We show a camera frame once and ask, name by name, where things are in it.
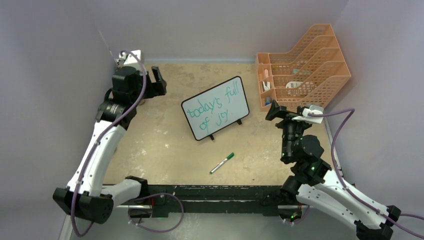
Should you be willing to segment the white whiteboard with black frame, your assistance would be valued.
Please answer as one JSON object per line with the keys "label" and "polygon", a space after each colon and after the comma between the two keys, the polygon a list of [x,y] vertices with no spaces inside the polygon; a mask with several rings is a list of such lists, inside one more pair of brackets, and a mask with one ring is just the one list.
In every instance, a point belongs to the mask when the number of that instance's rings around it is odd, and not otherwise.
{"label": "white whiteboard with black frame", "polygon": [[183,100],[181,108],[196,141],[213,139],[216,132],[234,123],[240,125],[250,114],[240,76]]}

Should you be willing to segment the white marker with green cap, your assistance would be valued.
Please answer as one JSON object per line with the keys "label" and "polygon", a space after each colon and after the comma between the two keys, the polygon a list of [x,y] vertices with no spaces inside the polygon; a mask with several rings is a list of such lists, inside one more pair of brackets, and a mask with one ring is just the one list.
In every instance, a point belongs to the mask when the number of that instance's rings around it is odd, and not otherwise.
{"label": "white marker with green cap", "polygon": [[233,158],[235,155],[234,152],[230,153],[225,159],[223,159],[220,163],[218,163],[209,173],[213,174],[215,173],[222,165],[224,165],[228,160]]}

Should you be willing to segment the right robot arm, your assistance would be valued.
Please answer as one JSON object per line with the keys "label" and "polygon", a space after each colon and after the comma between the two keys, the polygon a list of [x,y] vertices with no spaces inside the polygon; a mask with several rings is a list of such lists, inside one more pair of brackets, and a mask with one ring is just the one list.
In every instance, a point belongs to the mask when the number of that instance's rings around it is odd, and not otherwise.
{"label": "right robot arm", "polygon": [[288,204],[296,200],[342,222],[355,231],[359,240],[389,240],[401,210],[383,205],[345,181],[339,170],[322,159],[324,148],[317,136],[305,135],[313,124],[321,124],[324,109],[317,105],[298,106],[296,112],[269,104],[265,119],[281,119],[276,127],[282,130],[280,160],[292,164],[292,175],[282,185],[280,196]]}

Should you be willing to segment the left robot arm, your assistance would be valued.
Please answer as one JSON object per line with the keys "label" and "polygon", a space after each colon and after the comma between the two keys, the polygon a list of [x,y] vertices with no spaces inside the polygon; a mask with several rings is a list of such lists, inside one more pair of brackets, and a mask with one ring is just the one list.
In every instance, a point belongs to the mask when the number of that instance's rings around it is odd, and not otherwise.
{"label": "left robot arm", "polygon": [[127,132],[137,109],[133,105],[142,90],[151,99],[167,93],[167,82],[158,66],[151,68],[155,82],[133,66],[119,67],[112,75],[112,87],[97,109],[89,146],[77,171],[64,188],[56,188],[52,198],[68,215],[103,224],[113,209],[129,200],[138,205],[149,199],[146,179],[127,176],[121,183],[103,187],[106,170],[118,143]]}

